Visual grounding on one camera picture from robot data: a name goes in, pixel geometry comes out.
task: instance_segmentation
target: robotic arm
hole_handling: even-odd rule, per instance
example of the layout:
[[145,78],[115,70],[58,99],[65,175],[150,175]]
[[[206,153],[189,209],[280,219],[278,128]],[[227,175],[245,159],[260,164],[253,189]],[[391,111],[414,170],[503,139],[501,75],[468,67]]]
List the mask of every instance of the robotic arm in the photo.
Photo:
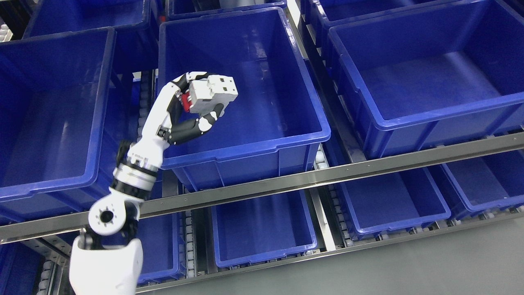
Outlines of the robotic arm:
[[[77,295],[135,293],[143,261],[136,238],[140,204],[153,188],[164,150],[209,131],[237,95],[232,77],[208,72],[185,73],[160,90],[142,138],[121,143],[110,194],[93,204],[89,228],[73,242],[69,280]],[[198,113],[199,118],[178,123],[182,111]],[[118,232],[126,245],[102,245],[103,236]]]

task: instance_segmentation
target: red component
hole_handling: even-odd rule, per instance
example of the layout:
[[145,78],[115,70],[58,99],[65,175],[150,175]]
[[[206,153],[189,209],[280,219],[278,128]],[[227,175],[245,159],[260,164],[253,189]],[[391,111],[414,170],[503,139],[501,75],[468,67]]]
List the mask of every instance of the red component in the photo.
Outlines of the red component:
[[191,101],[189,100],[189,92],[182,94],[182,106],[184,107],[184,111],[186,113],[189,113],[189,109],[191,108]]

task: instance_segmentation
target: metal frame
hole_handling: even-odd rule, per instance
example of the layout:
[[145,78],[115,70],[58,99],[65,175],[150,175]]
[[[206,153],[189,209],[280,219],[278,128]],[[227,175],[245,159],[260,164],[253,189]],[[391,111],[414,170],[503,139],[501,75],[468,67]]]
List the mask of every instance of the metal frame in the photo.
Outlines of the metal frame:
[[[144,202],[141,218],[204,208],[249,198],[312,188],[358,178],[524,149],[524,132],[487,138],[376,160],[292,174]],[[79,230],[88,213],[33,220],[0,227],[0,244]]]
[[523,215],[524,213],[521,213],[519,210],[512,210],[511,212],[501,212],[495,218],[487,218],[481,215],[481,217],[478,219],[466,220],[462,222],[461,224],[457,224],[457,225],[454,225],[453,223],[447,224],[444,221],[440,221],[440,222],[435,222],[435,224],[433,225],[434,227],[433,230],[424,230],[421,233],[416,233],[412,231],[411,233],[405,233],[404,235],[389,238],[389,239],[381,239],[378,241],[365,240],[365,241],[361,241],[360,243],[356,243],[356,245],[354,246],[347,247],[347,248],[320,252],[320,253],[296,257],[296,258],[288,258],[284,260],[268,262],[266,264],[253,265],[253,266],[249,266],[245,268],[225,270],[225,271],[211,273],[208,275],[202,275],[202,276],[198,276],[198,277],[190,278],[190,279],[171,281],[171,282],[160,283],[157,285],[139,287],[137,288],[136,292],[144,293],[144,292],[149,292],[149,291],[155,291],[159,289],[165,289],[165,288],[185,285],[188,283],[194,283],[194,282],[208,280],[208,279],[215,279],[215,278],[235,275],[237,273],[261,270],[261,269],[266,269],[266,268],[271,268],[271,267],[276,267],[276,266],[281,266],[281,265],[286,265],[286,264],[291,264],[291,263],[296,263],[296,262],[301,262],[301,261],[307,261],[307,260],[318,259],[322,257],[333,256],[333,255],[346,254],[346,253],[350,253],[354,251],[359,251],[359,250],[364,250],[364,249],[369,249],[369,248],[374,248],[374,247],[379,247],[379,246],[396,244],[396,243],[400,243],[404,241],[432,237],[432,236],[437,236],[441,234],[452,233],[452,232],[463,230],[463,229],[469,229],[469,228],[475,228],[475,227],[484,226],[488,224],[493,224],[493,223],[501,222],[504,220],[515,219],[515,218],[523,217]]
[[[294,25],[296,23],[297,17],[296,15],[291,15],[293,13],[291,10],[297,9],[293,6],[293,4],[294,3],[288,3],[289,8],[286,10],[286,13],[288,14],[288,18],[292,23],[293,32],[295,34],[299,34],[297,26]],[[297,42],[304,56],[308,57],[308,52],[299,38],[297,38]],[[314,63],[316,63],[318,67],[319,62],[321,63],[322,61],[310,60],[310,62],[312,63],[313,67],[315,67]],[[347,125],[345,125],[347,123],[340,119],[341,116],[345,116],[344,111],[340,108],[336,108],[336,105],[334,106],[334,103],[336,104],[336,100],[327,99],[333,97],[336,98],[336,92],[334,92],[333,89],[330,89],[330,86],[326,87],[326,83],[329,83],[329,81],[326,81],[326,78],[325,76],[323,77],[322,73],[319,74],[318,72],[313,72],[312,74],[315,75],[316,80],[314,82],[317,83],[319,94],[323,104],[326,106],[326,113],[330,120],[330,125],[335,129],[334,136],[339,136],[338,133],[345,132],[343,134],[345,142],[342,143],[341,148],[347,154],[351,162],[355,163],[182,195],[178,195],[176,188],[177,186],[169,185],[166,182],[163,183],[164,197],[143,203],[141,207],[141,217],[148,218],[175,212],[183,212],[186,210],[206,208],[213,205],[235,202],[249,198],[284,193],[297,189],[309,189],[310,211],[316,221],[315,226],[318,233],[317,236],[319,245],[321,245],[320,249],[315,250],[312,254],[308,253],[308,255],[305,256],[278,259],[277,261],[251,265],[248,267],[238,267],[230,270],[224,270],[218,269],[216,266],[213,267],[213,250],[209,248],[209,245],[206,245],[208,244],[207,241],[209,241],[211,238],[208,236],[209,231],[199,235],[195,234],[194,253],[196,254],[197,251],[203,253],[207,252],[207,255],[204,255],[201,259],[202,261],[205,260],[205,263],[197,263],[197,260],[195,260],[195,263],[197,264],[196,271],[198,271],[197,276],[193,278],[181,279],[178,281],[169,281],[156,285],[140,287],[137,289],[137,293],[170,288],[187,283],[234,275],[241,272],[266,269],[284,264],[344,254],[429,236],[436,236],[524,216],[524,213],[521,212],[522,208],[512,208],[511,210],[506,210],[504,212],[497,212],[495,215],[480,215],[479,217],[463,220],[462,222],[457,222],[455,220],[437,220],[427,229],[414,228],[410,231],[399,234],[389,236],[379,235],[376,239],[350,241],[351,243],[347,244],[343,234],[338,232],[338,220],[333,220],[336,215],[333,215],[333,212],[331,212],[331,210],[333,210],[331,207],[332,204],[329,203],[330,201],[325,201],[325,198],[329,198],[325,196],[325,193],[328,192],[328,189],[324,189],[324,187],[321,186],[358,178],[464,160],[489,154],[524,149],[524,132],[517,132],[509,135],[490,137],[472,142],[436,147],[419,152],[364,161],[365,158],[362,152],[358,149],[358,144],[356,143],[354,134],[347,130]],[[204,220],[206,215],[204,212],[205,210],[207,209],[198,210],[196,212],[198,214],[193,214],[193,217],[196,218],[195,220]],[[82,212],[1,226],[0,244],[24,241],[24,243],[27,245],[33,247],[38,246],[38,248],[42,246],[42,248],[45,248],[46,252],[42,252],[42,254],[45,254],[49,259],[53,259],[61,266],[57,266],[59,271],[57,271],[57,278],[55,279],[52,293],[69,294],[71,293],[69,284],[64,282],[67,281],[68,277],[67,264],[70,248],[62,248],[62,246],[64,246],[62,241],[56,239],[55,235],[83,228],[85,225],[87,225],[87,216],[87,212]],[[205,227],[205,224],[193,226],[193,232],[195,233],[196,231],[202,230],[203,227]],[[205,247],[203,249],[199,249],[199,247],[201,247],[199,245],[204,245]]]

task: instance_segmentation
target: empty bin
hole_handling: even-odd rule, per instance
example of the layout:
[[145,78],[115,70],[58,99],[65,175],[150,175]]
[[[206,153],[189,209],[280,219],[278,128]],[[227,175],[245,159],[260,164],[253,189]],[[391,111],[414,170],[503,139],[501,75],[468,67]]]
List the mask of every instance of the empty bin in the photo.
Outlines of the empty bin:
[[164,153],[162,168],[189,190],[312,169],[331,131],[290,32],[279,7],[161,25],[159,85],[198,70],[232,76],[238,87],[208,133]]
[[[142,243],[144,261],[138,284],[163,282],[185,276],[185,239],[182,214],[166,214],[140,219],[137,238]],[[120,234],[104,237],[102,244],[123,245]]]
[[176,20],[265,7],[285,8],[286,4],[287,0],[167,0],[166,16]]
[[327,42],[329,28],[415,8],[457,0],[303,0],[300,11],[315,32],[315,44]]
[[[325,143],[329,163],[345,164],[335,138]],[[451,212],[427,168],[335,184],[352,239],[427,227]]]
[[0,245],[0,294],[32,295],[43,257],[21,243]]
[[330,40],[326,64],[370,158],[524,124],[524,19],[501,1],[340,25]]
[[157,68],[158,6],[151,0],[40,0],[24,38],[108,26],[118,32],[118,73]]
[[0,224],[108,194],[118,144],[137,128],[132,75],[110,80],[114,43],[103,28],[0,44]]
[[524,154],[513,151],[430,167],[452,218],[524,204]]
[[316,248],[304,191],[214,206],[211,211],[219,267],[253,264]]

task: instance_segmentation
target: gray floor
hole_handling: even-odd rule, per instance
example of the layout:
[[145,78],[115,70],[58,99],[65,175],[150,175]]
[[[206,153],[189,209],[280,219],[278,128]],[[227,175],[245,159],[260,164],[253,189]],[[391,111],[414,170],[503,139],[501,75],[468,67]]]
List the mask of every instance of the gray floor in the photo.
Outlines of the gray floor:
[[524,294],[524,218],[152,294]]

